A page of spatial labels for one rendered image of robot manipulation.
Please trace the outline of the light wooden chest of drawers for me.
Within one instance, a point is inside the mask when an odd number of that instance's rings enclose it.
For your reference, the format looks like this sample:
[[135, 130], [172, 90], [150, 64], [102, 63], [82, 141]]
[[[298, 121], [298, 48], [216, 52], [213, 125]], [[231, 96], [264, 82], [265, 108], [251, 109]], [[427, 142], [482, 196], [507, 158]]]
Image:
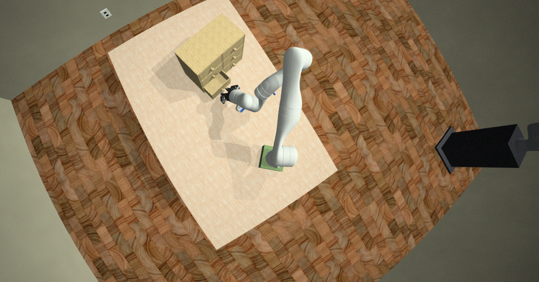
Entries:
[[232, 23], [226, 16], [220, 14], [199, 32], [182, 44], [174, 53], [182, 66], [184, 73], [205, 93], [199, 74], [214, 60], [235, 44], [245, 33]]

